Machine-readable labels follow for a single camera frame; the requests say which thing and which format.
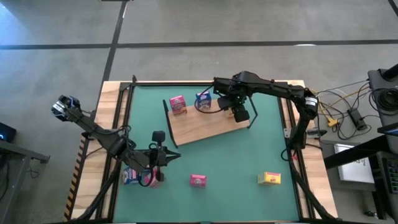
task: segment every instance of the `yellow box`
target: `yellow box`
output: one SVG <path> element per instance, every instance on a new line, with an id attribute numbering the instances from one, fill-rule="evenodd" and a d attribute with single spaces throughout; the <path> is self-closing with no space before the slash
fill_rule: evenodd
<path id="1" fill-rule="evenodd" d="M 264 172 L 257 177 L 258 184 L 275 185 L 280 184 L 281 174 L 273 172 Z"/>

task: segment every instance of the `yellow cable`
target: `yellow cable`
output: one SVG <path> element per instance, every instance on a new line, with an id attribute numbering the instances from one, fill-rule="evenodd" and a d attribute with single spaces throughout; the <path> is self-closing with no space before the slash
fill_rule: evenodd
<path id="1" fill-rule="evenodd" d="M 319 99 L 319 106 L 321 107 L 321 109 L 323 109 L 322 102 L 321 102 L 321 98 L 318 97 L 318 99 Z M 326 119 L 328 120 L 328 126 L 329 126 L 329 127 L 333 127 L 334 125 L 338 124 L 338 120 L 333 119 L 332 117 L 329 117 L 329 116 L 328 116 L 327 114 L 325 114 L 322 110 L 321 110 L 320 112 L 321 112 L 321 114 L 323 114 L 323 115 L 326 117 Z"/>
<path id="2" fill-rule="evenodd" d="M 349 94 L 349 95 L 346 95 L 346 96 L 340 98 L 339 100 L 337 100 L 336 102 L 332 103 L 331 105 L 327 106 L 326 108 L 321 109 L 321 111 L 324 111 L 324 110 L 326 110 L 326 109 L 329 109 L 329 108 L 331 108 L 333 105 L 335 105 L 336 103 L 340 102 L 341 100 L 343 100 L 343 99 L 345 99 L 345 98 L 347 98 L 347 97 L 349 97 L 349 96 L 352 96 L 352 95 L 354 95 L 354 94 L 357 94 L 357 93 L 359 93 L 359 92 L 361 92 L 361 91 L 364 91 L 364 90 L 366 90 L 366 89 L 368 89 L 368 88 L 369 88 L 369 87 L 367 86 L 366 88 L 363 88 L 363 89 L 360 90 L 360 91 L 358 90 L 358 91 L 355 91 L 355 92 L 353 92 L 353 93 L 351 93 L 351 94 Z"/>

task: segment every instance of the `wooden board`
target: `wooden board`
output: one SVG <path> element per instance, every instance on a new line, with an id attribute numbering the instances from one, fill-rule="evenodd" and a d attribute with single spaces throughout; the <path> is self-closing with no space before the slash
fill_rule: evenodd
<path id="1" fill-rule="evenodd" d="M 211 101 L 211 108 L 207 111 L 218 111 L 217 100 Z M 194 106 L 187 107 L 186 114 L 174 115 L 169 111 L 169 120 L 176 145 L 194 142 L 219 134 L 246 128 L 250 121 L 235 122 L 235 119 L 227 118 L 224 112 L 205 114 Z"/>
<path id="2" fill-rule="evenodd" d="M 292 85 L 302 85 L 304 86 L 304 82 L 302 80 L 281 80 L 283 82 L 289 82 Z M 211 83 L 211 81 L 202 81 L 203 83 Z M 110 128 L 112 126 L 114 111 L 116 107 L 116 101 L 118 98 L 119 85 L 121 82 L 113 81 L 113 82 L 104 82 L 103 89 L 101 91 L 101 96 L 99 100 L 96 123 L 102 125 L 104 128 Z M 143 81 L 139 83 L 153 83 L 148 81 Z M 287 127 L 291 127 L 290 119 L 287 113 L 287 105 L 285 101 L 282 102 L 284 108 L 284 115 Z M 126 107 L 126 96 L 123 97 L 122 110 L 119 118 L 119 124 L 122 123 L 124 116 L 124 109 Z M 299 114 L 297 110 L 294 108 L 295 119 L 296 122 L 299 120 Z M 313 128 L 315 126 L 314 122 L 310 122 L 309 128 Z M 318 141 L 309 139 L 308 143 L 319 145 Z M 93 151 L 97 148 L 98 145 L 95 143 L 90 143 L 88 146 L 88 152 Z M 315 148 L 307 146 L 303 150 L 304 163 L 307 171 L 307 177 L 309 181 L 309 186 L 311 191 L 314 193 L 316 198 L 320 201 L 320 203 L 325 207 L 325 209 L 332 214 L 334 217 L 337 217 L 337 211 L 335 207 L 335 203 L 333 200 L 333 195 L 331 193 L 331 188 L 328 180 L 328 176 L 326 173 L 325 164 L 323 163 L 322 152 Z M 89 158 L 86 159 L 83 173 L 81 175 L 80 185 L 78 187 L 78 193 L 76 196 L 75 206 L 72 210 L 72 218 L 77 218 L 81 215 L 87 206 L 93 201 L 95 195 L 100 190 L 101 179 L 104 170 L 106 153 L 104 151 L 98 151 L 96 154 L 93 154 Z M 305 197 L 303 196 L 303 192 L 299 192 L 300 201 L 302 203 L 302 208 L 304 217 L 308 217 L 308 211 L 306 211 L 306 202 Z M 109 205 L 109 195 L 108 192 L 107 198 L 105 200 L 103 217 L 106 217 Z"/>
<path id="3" fill-rule="evenodd" d="M 116 101 L 118 99 L 120 82 L 104 82 L 101 96 L 99 98 L 97 114 L 95 122 L 103 128 L 112 128 L 114 113 L 116 109 Z M 126 108 L 127 93 L 123 95 L 121 113 L 119 116 L 119 126 L 123 122 L 124 110 Z M 90 141 L 87 153 L 101 147 L 97 141 Z M 86 210 L 90 203 L 100 191 L 101 181 L 103 178 L 104 166 L 106 159 L 106 151 L 99 150 L 85 159 L 83 172 L 81 173 L 80 184 L 76 193 L 75 205 L 73 207 L 72 218 L 77 218 Z M 105 196 L 103 207 L 103 217 L 108 214 L 108 205 L 111 195 L 111 189 Z"/>

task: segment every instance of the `wooden table frame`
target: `wooden table frame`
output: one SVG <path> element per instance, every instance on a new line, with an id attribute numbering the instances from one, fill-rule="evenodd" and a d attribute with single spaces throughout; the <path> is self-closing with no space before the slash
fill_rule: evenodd
<path id="1" fill-rule="evenodd" d="M 206 81 L 136 81 L 131 82 L 104 82 L 96 111 L 95 122 L 103 128 L 118 128 L 128 124 L 131 111 L 131 102 L 135 86 L 208 86 L 212 80 Z M 292 85 L 302 85 L 302 80 L 287 80 Z M 282 125 L 284 128 L 295 126 L 299 114 L 290 101 L 278 99 Z M 309 128 L 314 127 L 314 122 L 310 122 Z M 308 139 L 307 143 L 319 146 L 319 142 Z M 114 164 L 114 159 L 107 155 L 105 150 L 100 150 L 90 157 L 86 155 L 100 145 L 96 140 L 89 141 L 83 137 L 80 140 L 78 157 L 76 159 L 75 170 L 73 172 L 72 183 L 64 213 L 64 221 L 79 217 L 89 206 L 96 194 L 100 191 L 101 185 L 107 179 Z M 325 165 L 323 163 L 322 152 L 318 148 L 307 146 L 302 153 L 297 154 L 294 160 L 297 170 L 300 171 L 303 179 L 309 184 L 319 202 L 334 217 L 337 211 L 330 189 Z M 107 192 L 104 204 L 101 205 L 92 219 L 106 220 L 111 222 L 113 219 L 114 205 L 117 195 L 117 184 Z M 317 212 L 313 211 L 308 204 L 301 188 L 294 184 L 298 215 L 303 218 L 320 218 Z"/>

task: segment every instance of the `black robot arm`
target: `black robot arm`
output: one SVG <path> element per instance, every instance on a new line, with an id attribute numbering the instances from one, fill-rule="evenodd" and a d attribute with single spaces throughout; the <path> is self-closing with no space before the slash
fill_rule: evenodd
<path id="1" fill-rule="evenodd" d="M 109 178 L 103 183 L 101 190 L 85 212 L 74 220 L 74 222 L 90 219 L 110 186 L 117 180 L 122 162 L 134 169 L 139 176 L 141 176 L 142 171 L 149 169 L 151 175 L 150 181 L 144 185 L 139 180 L 142 186 L 147 187 L 153 178 L 156 178 L 158 181 L 164 181 L 164 175 L 161 173 L 160 168 L 167 166 L 170 161 L 180 157 L 179 153 L 172 152 L 166 146 L 162 145 L 162 142 L 165 141 L 165 133 L 163 131 L 153 132 L 152 140 L 157 144 L 150 144 L 149 149 L 135 150 L 136 143 L 129 139 L 128 127 L 118 130 L 103 129 L 91 118 L 82 113 L 80 102 L 74 97 L 61 95 L 58 101 L 52 106 L 51 111 L 61 121 L 70 121 L 79 125 L 88 134 L 96 138 L 103 148 L 116 159 L 114 170 L 109 175 Z"/>
<path id="2" fill-rule="evenodd" d="M 218 104 L 220 108 L 231 108 L 237 122 L 249 119 L 249 113 L 243 104 L 246 98 L 252 97 L 254 93 L 292 100 L 300 119 L 290 134 L 288 146 L 291 149 L 305 147 L 308 124 L 318 115 L 318 99 L 308 88 L 288 85 L 286 82 L 264 80 L 247 71 L 234 75 L 232 79 L 214 78 L 214 92 L 224 94 L 218 99 Z"/>

